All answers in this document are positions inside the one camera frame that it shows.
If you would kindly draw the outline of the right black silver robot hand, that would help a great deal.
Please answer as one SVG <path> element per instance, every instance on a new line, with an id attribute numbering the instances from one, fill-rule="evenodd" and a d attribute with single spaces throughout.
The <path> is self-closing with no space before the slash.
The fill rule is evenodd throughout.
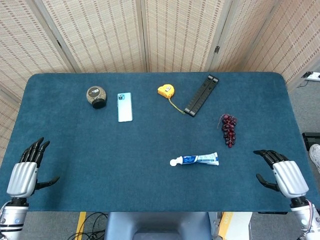
<path id="1" fill-rule="evenodd" d="M 304 197 L 307 194 L 309 187 L 295 161 L 274 150 L 254 150 L 253 153 L 265 160 L 276 180 L 275 183 L 270 183 L 257 173 L 256 178 L 262 186 L 280 192 L 288 199 Z"/>

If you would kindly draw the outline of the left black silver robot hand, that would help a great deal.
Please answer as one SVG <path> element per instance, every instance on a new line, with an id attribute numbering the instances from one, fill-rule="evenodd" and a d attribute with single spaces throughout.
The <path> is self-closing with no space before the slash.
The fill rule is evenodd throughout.
<path id="1" fill-rule="evenodd" d="M 49 144 L 50 141 L 44 142 L 44 138 L 41 137 L 24 150 L 10 175 L 6 193 L 11 198 L 27 199 L 36 190 L 50 187 L 60 179 L 57 176 L 49 181 L 38 182 L 39 168 Z"/>

